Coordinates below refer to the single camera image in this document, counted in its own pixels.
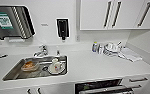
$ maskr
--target stainless steel sink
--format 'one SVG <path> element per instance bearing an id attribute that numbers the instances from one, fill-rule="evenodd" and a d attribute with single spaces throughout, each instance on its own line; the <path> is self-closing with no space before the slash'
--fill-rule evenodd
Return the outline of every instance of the stainless steel sink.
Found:
<path id="1" fill-rule="evenodd" d="M 65 64 L 65 69 L 59 74 L 51 74 L 47 69 L 52 60 L 57 58 L 60 62 Z M 39 62 L 39 68 L 36 71 L 22 71 L 21 67 L 28 61 Z M 27 79 L 36 77 L 48 77 L 48 76 L 59 76 L 65 75 L 67 73 L 67 56 L 48 56 L 48 57 L 38 57 L 38 58 L 26 58 L 21 59 L 13 69 L 3 78 L 4 81 L 7 80 L 17 80 L 17 79 Z"/>

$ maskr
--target black dispenser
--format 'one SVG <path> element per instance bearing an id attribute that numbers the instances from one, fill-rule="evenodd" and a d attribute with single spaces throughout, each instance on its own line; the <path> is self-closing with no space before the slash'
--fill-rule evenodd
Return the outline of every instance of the black dispenser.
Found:
<path id="1" fill-rule="evenodd" d="M 68 19 L 57 19 L 58 35 L 65 41 L 69 37 Z"/>

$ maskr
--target white wall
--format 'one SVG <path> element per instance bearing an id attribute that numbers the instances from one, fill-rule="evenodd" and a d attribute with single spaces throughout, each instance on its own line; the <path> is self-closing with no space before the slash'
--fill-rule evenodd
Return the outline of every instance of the white wall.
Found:
<path id="1" fill-rule="evenodd" d="M 41 44 L 65 45 L 86 42 L 113 42 L 122 41 L 125 45 L 130 30 L 111 31 L 80 31 L 79 30 L 79 5 L 80 0 L 0 0 L 0 5 L 25 5 L 28 7 L 35 29 L 33 38 L 24 43 L 9 43 L 0 40 L 1 47 L 31 47 Z M 62 43 L 57 35 L 57 18 L 69 19 L 70 37 Z"/>
<path id="2" fill-rule="evenodd" d="M 26 43 L 0 41 L 0 47 L 11 45 L 62 44 L 57 35 L 56 19 L 58 18 L 69 19 L 70 38 L 66 40 L 65 44 L 75 42 L 75 0 L 0 0 L 0 5 L 26 6 L 29 9 L 36 33 Z"/>
<path id="3" fill-rule="evenodd" d="M 132 30 L 128 43 L 150 53 L 150 30 Z"/>

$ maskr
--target wall cabinet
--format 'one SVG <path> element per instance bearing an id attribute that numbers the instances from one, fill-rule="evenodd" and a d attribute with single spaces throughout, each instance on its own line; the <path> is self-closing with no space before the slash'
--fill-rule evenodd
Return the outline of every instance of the wall cabinet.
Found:
<path id="1" fill-rule="evenodd" d="M 150 29 L 150 0 L 145 0 L 134 28 Z"/>
<path id="2" fill-rule="evenodd" d="M 150 29 L 150 1 L 81 0 L 80 30 L 108 29 Z"/>

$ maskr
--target plate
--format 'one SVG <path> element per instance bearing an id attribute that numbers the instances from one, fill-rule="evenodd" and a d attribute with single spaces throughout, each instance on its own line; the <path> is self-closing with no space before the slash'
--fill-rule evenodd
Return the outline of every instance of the plate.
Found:
<path id="1" fill-rule="evenodd" d="M 48 71 L 51 74 L 59 74 L 59 73 L 63 72 L 64 69 L 65 69 L 65 63 L 62 64 L 61 69 L 58 71 L 55 70 L 55 67 L 53 66 L 53 64 L 50 64 L 48 67 Z"/>

